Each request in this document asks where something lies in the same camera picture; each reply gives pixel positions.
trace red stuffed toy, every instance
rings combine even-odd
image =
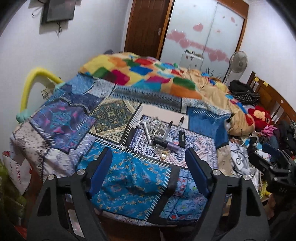
[[[254,118],[257,131],[261,131],[271,123],[270,113],[259,105],[256,105],[255,109],[248,109],[248,113]]]

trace green patch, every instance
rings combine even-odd
[[[192,82],[191,80],[188,80],[188,79],[182,79],[179,77],[175,77],[173,80],[173,83],[176,85],[183,86],[189,90],[195,90],[195,83]]]
[[[155,64],[155,66],[156,66],[157,68],[161,69],[162,71],[165,71],[165,67],[163,67],[163,66],[161,66],[161,65],[159,65],[159,64]]]
[[[135,63],[132,59],[123,59],[123,61],[126,62],[126,65],[130,67],[140,66],[139,63]]]
[[[97,69],[96,72],[94,72],[93,76],[97,77],[97,78],[103,78],[108,73],[109,73],[109,71],[106,68],[101,67],[101,68]]]

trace bed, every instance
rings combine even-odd
[[[85,169],[108,147],[113,162],[92,198],[100,213],[138,226],[188,224],[199,219],[207,199],[193,182],[184,152],[192,147],[212,169],[220,168],[217,150],[228,143],[224,121],[231,114],[229,134],[254,130],[227,87],[197,70],[132,53],[100,55],[16,128],[12,158],[19,164],[26,158],[45,181],[49,174]],[[152,117],[165,127],[173,122],[169,136],[184,117],[185,148],[161,159],[137,127]]]
[[[247,85],[253,88],[255,93],[260,94],[259,105],[270,112],[275,125],[282,120],[287,123],[296,121],[295,110],[290,104],[266,81],[257,77],[255,72],[251,73]]]

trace metal screw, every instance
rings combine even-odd
[[[218,169],[213,170],[213,174],[215,176],[219,176],[221,174],[221,172]]]
[[[53,180],[54,179],[54,175],[53,174],[48,175],[47,179],[48,180]]]
[[[85,173],[85,170],[79,169],[76,173],[77,173],[77,175],[83,175]]]
[[[250,180],[250,177],[248,175],[243,175],[242,178],[245,179],[246,181]]]

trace wooden floor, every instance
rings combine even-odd
[[[139,227],[99,216],[110,241],[160,241],[158,227]]]

